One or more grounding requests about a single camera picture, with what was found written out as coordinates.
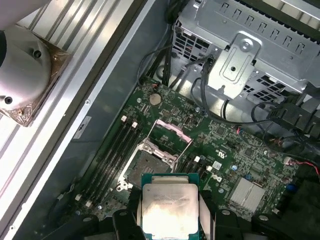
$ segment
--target green circuit board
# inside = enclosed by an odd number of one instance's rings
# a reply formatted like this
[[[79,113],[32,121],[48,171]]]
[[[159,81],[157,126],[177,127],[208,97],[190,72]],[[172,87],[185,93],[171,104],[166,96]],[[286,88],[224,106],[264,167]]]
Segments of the green circuit board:
[[[149,78],[145,81],[146,85],[157,83]],[[177,126],[192,139],[192,144],[178,160],[176,170],[183,169],[188,162],[196,165],[197,163],[193,161],[199,156],[202,161],[201,166],[189,167],[188,171],[193,172],[193,169],[200,173],[200,190],[210,190],[212,199],[220,208],[231,209],[250,220],[254,213],[230,199],[239,179],[245,178],[265,191],[256,212],[271,213],[298,167],[284,165],[284,156],[270,154],[266,148],[249,146],[241,140],[236,127],[216,123],[196,107],[188,98],[162,84],[157,87],[137,87],[127,100],[80,184],[80,189],[85,189],[95,169],[99,168],[99,163],[111,161],[107,159],[106,153],[115,148],[112,144],[123,124],[121,118],[126,116],[127,119],[137,123],[139,132],[130,142],[126,142],[126,154],[121,157],[122,164],[117,167],[117,171],[114,169],[114,178],[108,187],[113,190],[103,199],[105,204],[99,208],[96,205],[85,207],[86,198],[77,202],[76,208],[86,213],[97,214],[103,219],[111,216],[115,210],[127,206],[130,192],[114,190],[117,187],[117,179],[135,146],[146,138],[154,122],[161,119],[165,123]],[[251,144],[262,145],[262,141],[255,136],[245,132],[242,134]],[[149,139],[163,151],[177,156],[187,146],[175,132],[158,126],[153,129]],[[222,180],[217,181],[213,175]]]

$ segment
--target chipset heatsink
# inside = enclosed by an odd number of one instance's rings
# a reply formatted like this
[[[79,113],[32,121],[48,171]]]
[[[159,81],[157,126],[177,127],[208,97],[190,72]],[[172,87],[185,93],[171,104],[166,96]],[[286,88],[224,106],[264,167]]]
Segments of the chipset heatsink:
[[[231,192],[230,200],[254,213],[265,192],[263,188],[241,177]]]

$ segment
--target motherboard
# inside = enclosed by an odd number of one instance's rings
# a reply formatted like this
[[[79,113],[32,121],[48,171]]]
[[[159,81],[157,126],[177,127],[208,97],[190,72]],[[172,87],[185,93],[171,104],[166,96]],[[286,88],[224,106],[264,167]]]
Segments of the motherboard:
[[[215,122],[188,98],[147,78],[81,179],[72,210],[102,220],[127,207],[144,173],[198,173],[200,190],[211,191],[219,208],[250,220],[255,212],[275,211],[297,169],[259,138]]]

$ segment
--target label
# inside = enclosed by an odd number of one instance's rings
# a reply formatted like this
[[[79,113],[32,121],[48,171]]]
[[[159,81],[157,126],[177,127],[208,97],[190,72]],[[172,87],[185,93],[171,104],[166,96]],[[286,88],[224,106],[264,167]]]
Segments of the label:
[[[82,123],[80,124],[78,130],[76,131],[76,133],[73,136],[73,139],[79,139],[81,138],[82,134],[84,133],[86,127],[88,126],[90,120],[91,120],[91,116],[85,116]]]
[[[220,170],[221,166],[222,166],[222,164],[218,161],[214,161],[214,163],[212,165],[212,167],[217,170]]]

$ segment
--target red wire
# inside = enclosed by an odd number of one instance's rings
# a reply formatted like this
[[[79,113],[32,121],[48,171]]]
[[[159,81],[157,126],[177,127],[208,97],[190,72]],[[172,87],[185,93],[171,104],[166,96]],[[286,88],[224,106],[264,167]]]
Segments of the red wire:
[[[316,174],[317,174],[317,175],[320,175],[320,174],[319,174],[319,169],[318,169],[315,165],[313,165],[312,163],[310,163],[310,162],[307,162],[307,161],[297,161],[296,164],[307,164],[307,165],[309,165],[309,166],[312,166],[312,167],[314,167],[314,170],[315,170]]]

